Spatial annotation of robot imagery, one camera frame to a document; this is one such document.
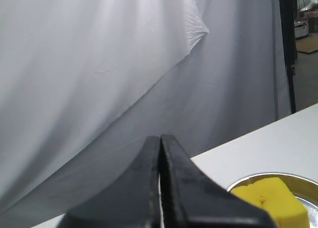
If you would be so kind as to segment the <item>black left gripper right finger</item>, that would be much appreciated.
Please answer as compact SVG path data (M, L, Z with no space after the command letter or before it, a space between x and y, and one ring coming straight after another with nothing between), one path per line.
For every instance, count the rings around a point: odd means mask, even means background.
M270 215L205 175L173 135L160 138L160 190L166 228L274 228Z

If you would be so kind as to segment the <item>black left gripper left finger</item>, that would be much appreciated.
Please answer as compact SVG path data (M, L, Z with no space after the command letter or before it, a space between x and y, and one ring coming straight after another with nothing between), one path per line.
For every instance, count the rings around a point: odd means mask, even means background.
M130 166L107 188L69 210L60 228L159 228L160 139L146 138Z

